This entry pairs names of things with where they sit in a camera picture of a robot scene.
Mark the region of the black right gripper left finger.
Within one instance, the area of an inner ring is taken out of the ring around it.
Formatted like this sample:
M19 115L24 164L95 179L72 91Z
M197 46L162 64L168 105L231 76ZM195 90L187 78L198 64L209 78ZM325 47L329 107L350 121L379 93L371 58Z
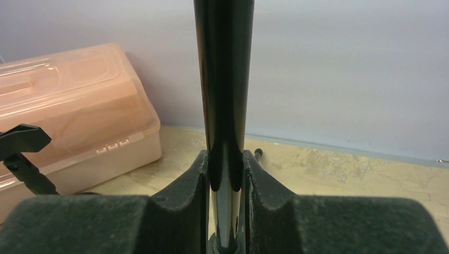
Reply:
M206 253L207 152L158 193L42 195L1 228L1 253Z

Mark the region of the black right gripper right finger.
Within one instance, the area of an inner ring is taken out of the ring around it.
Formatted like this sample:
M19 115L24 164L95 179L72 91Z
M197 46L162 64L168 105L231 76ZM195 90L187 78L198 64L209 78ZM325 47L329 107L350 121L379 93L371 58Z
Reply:
M448 253L434 219L417 201L298 195L250 151L243 162L247 253Z

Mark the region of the black folding music stand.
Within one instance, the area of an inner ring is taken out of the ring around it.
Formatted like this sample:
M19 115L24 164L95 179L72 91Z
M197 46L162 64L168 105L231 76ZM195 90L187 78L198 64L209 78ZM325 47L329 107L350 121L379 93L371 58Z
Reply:
M216 253L236 253L254 1L195 1Z

